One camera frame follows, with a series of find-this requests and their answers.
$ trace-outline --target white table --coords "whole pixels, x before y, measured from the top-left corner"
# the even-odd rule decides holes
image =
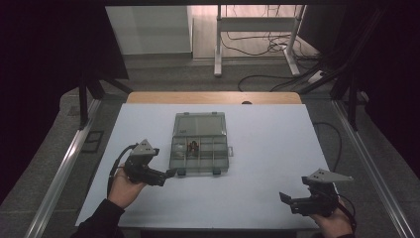
[[[165,171],[175,114],[224,112],[230,167],[220,177],[169,178],[147,186],[121,217],[121,227],[158,229],[313,229],[309,217],[291,214],[278,192],[307,197],[301,181],[328,170],[306,106],[221,104],[124,104],[76,225],[106,196],[109,172],[129,145],[148,139],[160,148],[150,167]],[[121,162],[125,162],[129,152]]]

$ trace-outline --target plastic organizer box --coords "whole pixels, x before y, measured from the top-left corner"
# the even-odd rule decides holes
[[[169,167],[179,176],[220,175],[229,168],[225,113],[177,113]]]

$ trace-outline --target electrical cable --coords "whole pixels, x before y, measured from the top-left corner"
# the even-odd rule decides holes
[[[339,162],[341,160],[341,155],[342,155],[342,150],[343,150],[343,140],[342,140],[342,137],[341,137],[341,133],[340,133],[340,131],[335,126],[333,126],[332,124],[330,124],[328,122],[313,122],[312,125],[314,125],[314,126],[318,126],[318,125],[326,125],[326,126],[329,126],[339,136],[339,150],[338,150],[338,155],[337,155],[336,162],[335,162],[335,164],[333,166],[333,169],[331,170],[331,172],[335,172],[336,169],[337,169],[337,165],[339,164]]]
[[[109,195],[109,192],[111,191],[112,182],[114,181],[114,174],[115,174],[115,172],[117,171],[117,169],[118,169],[118,168],[120,168],[120,167],[119,167],[119,164],[120,164],[121,158],[123,158],[124,154],[126,154],[126,152],[127,152],[128,150],[133,150],[133,149],[135,149],[138,145],[139,145],[139,144],[138,144],[138,143],[136,143],[135,145],[128,146],[128,147],[127,147],[126,149],[124,149],[124,151],[120,154],[120,156],[117,158],[117,160],[115,160],[114,165],[112,166],[111,172],[109,173],[109,176],[108,176],[108,187],[107,187],[107,192],[106,192],[107,197],[108,197],[108,195]]]

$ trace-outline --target wall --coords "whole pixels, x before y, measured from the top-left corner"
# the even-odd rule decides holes
[[[122,55],[191,53],[190,6],[106,7]]]

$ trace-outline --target black curtain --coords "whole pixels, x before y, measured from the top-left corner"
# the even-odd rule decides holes
[[[0,3],[3,201],[83,75],[128,78],[101,5]]]
[[[357,78],[372,121],[420,178],[420,15],[392,1],[359,60]]]

